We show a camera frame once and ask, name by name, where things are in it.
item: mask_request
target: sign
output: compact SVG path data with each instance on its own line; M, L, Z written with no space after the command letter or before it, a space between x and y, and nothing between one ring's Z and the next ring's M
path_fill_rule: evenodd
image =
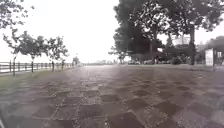
M208 49L205 51L205 64L207 66L214 66L214 50Z

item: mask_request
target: overcast sky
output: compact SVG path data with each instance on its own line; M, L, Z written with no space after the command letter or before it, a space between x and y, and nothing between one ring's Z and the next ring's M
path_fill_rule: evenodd
M113 7L118 0L25 0L27 5L34 5L35 10L23 26L24 30L34 36L43 35L46 38L64 36L71 61L78 54L82 62L93 62L101 59L114 59L108 55L114 44L113 35L118 27ZM212 33L196 32L196 43L205 42L223 33L224 23ZM12 59L6 43L0 43L0 61ZM20 55L19 61L31 61L30 57ZM39 62L48 59L42 57Z

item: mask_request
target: paved plaza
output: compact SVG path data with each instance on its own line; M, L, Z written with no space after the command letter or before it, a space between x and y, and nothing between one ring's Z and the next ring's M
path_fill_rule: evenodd
M0 90L9 128L224 128L224 72L87 66Z

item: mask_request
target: metal fence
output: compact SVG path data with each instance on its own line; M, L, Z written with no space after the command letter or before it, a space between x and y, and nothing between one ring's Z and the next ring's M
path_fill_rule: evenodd
M15 72L33 72L35 70L54 70L73 67L72 63L20 63L20 62L0 62L0 74Z

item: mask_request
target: building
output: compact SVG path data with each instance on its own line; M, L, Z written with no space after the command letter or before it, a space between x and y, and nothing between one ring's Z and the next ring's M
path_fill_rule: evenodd
M182 35L181 37L176 37L173 40L174 45L180 45L180 44L189 44L190 42L190 37L186 37Z

